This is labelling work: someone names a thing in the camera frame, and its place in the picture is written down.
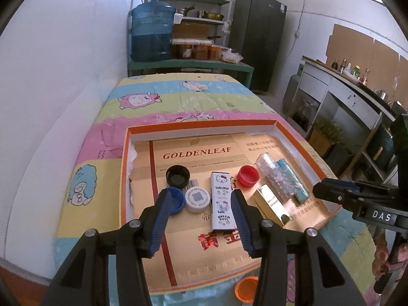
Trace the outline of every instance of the white wall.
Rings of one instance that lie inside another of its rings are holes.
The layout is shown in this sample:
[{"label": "white wall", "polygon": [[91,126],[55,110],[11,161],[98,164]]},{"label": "white wall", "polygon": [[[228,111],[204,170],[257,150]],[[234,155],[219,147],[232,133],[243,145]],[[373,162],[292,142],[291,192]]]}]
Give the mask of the white wall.
[{"label": "white wall", "polygon": [[290,56],[303,0],[278,0],[288,6],[284,34],[269,92],[282,102],[289,78],[297,72],[301,56],[326,61],[326,47],[334,24],[372,36],[408,57],[408,41],[385,6],[372,0],[305,0],[300,38]]},{"label": "white wall", "polygon": [[25,0],[0,36],[0,257],[55,273],[52,242],[84,137],[127,76],[140,0]]}]

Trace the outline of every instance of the black refrigerator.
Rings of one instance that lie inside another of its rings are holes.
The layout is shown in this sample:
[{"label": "black refrigerator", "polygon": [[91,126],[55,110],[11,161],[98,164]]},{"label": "black refrigerator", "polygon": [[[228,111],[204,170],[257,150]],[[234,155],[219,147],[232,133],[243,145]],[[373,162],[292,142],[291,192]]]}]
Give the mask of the black refrigerator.
[{"label": "black refrigerator", "polygon": [[[287,7],[276,0],[236,0],[229,48],[254,67],[251,91],[268,91],[275,67]],[[243,83],[244,75],[238,75]]]}]

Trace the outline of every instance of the cardboard panel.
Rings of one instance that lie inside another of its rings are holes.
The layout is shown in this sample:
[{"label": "cardboard panel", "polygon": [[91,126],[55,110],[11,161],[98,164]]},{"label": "cardboard panel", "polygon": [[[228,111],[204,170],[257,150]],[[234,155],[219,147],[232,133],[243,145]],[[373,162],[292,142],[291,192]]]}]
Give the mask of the cardboard panel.
[{"label": "cardboard panel", "polygon": [[398,72],[399,54],[379,41],[374,42],[368,86],[393,96],[394,79]]},{"label": "cardboard panel", "polygon": [[335,24],[327,45],[326,64],[331,67],[334,60],[337,59],[340,66],[343,59],[347,59],[347,63],[351,63],[352,68],[358,65],[363,72],[370,65],[373,44],[372,37]]},{"label": "cardboard panel", "polygon": [[209,25],[183,22],[174,24],[173,38],[207,39]]},{"label": "cardboard panel", "polygon": [[397,90],[390,101],[397,100],[405,109],[408,108],[408,61],[402,56],[399,57]]}]

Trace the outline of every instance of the barcode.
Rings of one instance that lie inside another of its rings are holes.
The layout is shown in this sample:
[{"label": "barcode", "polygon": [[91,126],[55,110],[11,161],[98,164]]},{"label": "barcode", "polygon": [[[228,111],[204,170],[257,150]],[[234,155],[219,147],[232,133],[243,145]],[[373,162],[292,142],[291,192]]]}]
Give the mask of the barcode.
[{"label": "barcode", "polygon": [[194,187],[194,186],[198,186],[198,180],[190,180],[188,181],[188,184],[185,188],[182,189],[183,194],[185,195],[187,190]]},{"label": "barcode", "polygon": [[192,194],[194,201],[200,201],[203,200],[203,196],[201,195],[201,192],[193,193]]}]

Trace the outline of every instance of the glass jar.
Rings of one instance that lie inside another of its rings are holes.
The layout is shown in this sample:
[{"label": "glass jar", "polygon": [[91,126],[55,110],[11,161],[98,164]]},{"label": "glass jar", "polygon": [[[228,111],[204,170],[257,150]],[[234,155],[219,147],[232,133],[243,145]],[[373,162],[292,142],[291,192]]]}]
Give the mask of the glass jar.
[{"label": "glass jar", "polygon": [[306,132],[309,126],[309,118],[307,116],[309,115],[311,106],[312,104],[309,101],[303,100],[303,105],[301,105],[292,116],[293,121]]},{"label": "glass jar", "polygon": [[221,61],[222,47],[211,46],[208,54],[208,59],[211,61]]},{"label": "glass jar", "polygon": [[209,47],[210,46],[194,45],[193,46],[193,59],[207,60]]},{"label": "glass jar", "polygon": [[191,59],[193,47],[191,45],[177,45],[177,56],[179,59]]}]

